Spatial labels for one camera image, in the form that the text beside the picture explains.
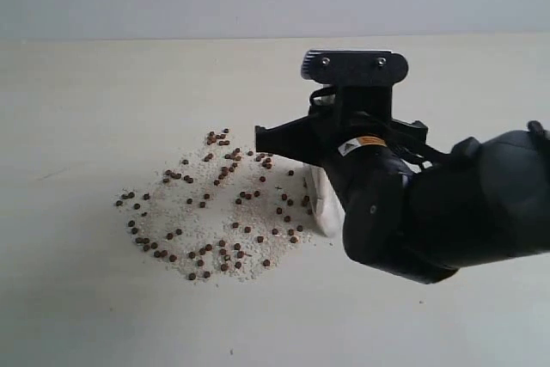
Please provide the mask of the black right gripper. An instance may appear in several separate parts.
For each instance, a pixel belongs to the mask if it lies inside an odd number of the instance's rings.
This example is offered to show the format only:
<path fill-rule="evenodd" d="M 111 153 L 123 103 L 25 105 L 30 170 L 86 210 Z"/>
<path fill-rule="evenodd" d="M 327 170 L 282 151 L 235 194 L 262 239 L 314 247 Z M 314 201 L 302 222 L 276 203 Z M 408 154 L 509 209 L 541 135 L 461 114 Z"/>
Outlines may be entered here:
<path fill-rule="evenodd" d="M 308 161 L 310 125 L 321 150 L 313 164 L 326 169 L 398 169 L 404 162 L 427 162 L 427 127 L 395 120 L 392 100 L 392 87 L 326 86 L 309 96 L 305 116 L 271 128 L 255 126 L 255 149 Z"/>

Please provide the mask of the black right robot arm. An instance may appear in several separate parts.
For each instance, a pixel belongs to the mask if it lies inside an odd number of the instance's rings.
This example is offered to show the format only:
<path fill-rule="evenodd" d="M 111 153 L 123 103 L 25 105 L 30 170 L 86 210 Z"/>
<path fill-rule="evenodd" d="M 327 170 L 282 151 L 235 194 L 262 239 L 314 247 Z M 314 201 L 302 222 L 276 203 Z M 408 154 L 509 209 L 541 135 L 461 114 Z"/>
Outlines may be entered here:
<path fill-rule="evenodd" d="M 388 88 L 320 89 L 300 119 L 257 127 L 258 151 L 322 168 L 343 207 L 342 241 L 353 261 L 434 284 L 468 266 L 549 249 L 549 133 L 431 151 L 395 124 Z"/>

